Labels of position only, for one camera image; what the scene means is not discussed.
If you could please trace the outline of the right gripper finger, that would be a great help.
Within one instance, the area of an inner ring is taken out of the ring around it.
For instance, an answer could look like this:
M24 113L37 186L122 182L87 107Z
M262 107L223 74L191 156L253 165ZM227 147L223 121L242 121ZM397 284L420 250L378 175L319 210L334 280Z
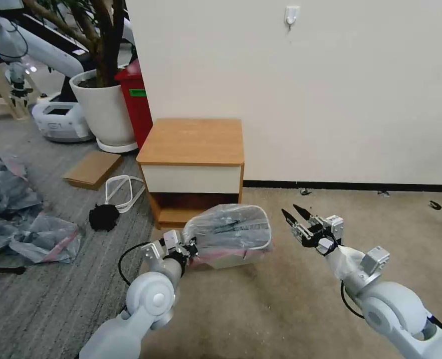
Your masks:
M324 228L324 222L319 216L312 215L309 210L300 207L297 204L293 204L292 206L305 222L305 223L300 223L299 221L295 221L295 223L292 225L293 228L305 228L305 229L309 229L312 227L315 227L315 229Z
M307 236L308 234L307 229L301 223L299 223L291 213L289 213L284 208L281 209L281 212L286 222L290 226L290 230L293 237L301 244L308 244L309 236Z

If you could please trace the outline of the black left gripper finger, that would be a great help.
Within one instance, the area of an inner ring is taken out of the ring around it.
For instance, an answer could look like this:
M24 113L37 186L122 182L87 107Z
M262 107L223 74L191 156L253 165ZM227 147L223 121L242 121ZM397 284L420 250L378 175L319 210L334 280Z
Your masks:
M231 223L222 224L219 226L214 227L211 230L211 234L220 234L220 233L226 233L226 232L237 232L240 231L242 228L242 224L240 220L235 220Z

